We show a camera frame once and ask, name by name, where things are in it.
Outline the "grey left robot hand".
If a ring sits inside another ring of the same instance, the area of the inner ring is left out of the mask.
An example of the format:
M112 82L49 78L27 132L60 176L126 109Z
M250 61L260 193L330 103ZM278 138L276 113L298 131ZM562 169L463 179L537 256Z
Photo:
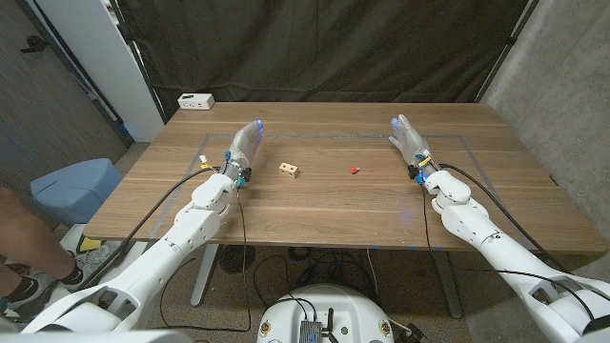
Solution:
M263 123L257 119L240 129L229 148L231 156L224 175L235 181L254 162L254 156L263 139Z

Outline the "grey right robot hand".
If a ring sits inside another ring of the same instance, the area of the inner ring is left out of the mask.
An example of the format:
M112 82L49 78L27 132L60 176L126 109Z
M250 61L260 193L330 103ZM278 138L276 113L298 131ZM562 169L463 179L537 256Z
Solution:
M427 178L440 170L433 159L428 143L413 128L404 114L393 118L391 124L394 133L389 140L398 148L411 171L418 170Z

